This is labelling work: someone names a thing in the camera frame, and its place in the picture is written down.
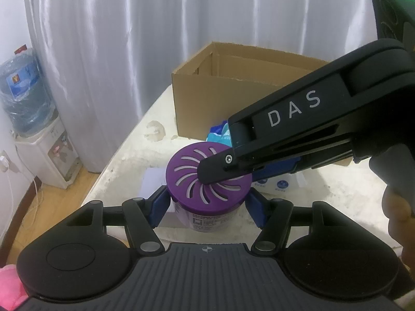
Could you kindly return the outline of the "person right hand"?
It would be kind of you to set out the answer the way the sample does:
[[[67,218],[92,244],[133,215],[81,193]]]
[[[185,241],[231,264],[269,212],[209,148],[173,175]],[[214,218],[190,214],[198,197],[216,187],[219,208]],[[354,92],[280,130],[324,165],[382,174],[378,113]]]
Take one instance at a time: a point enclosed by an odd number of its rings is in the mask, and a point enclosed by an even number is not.
[[[389,219],[389,235],[402,246],[402,261],[414,271],[414,217],[408,202],[387,186],[382,198],[382,209]]]

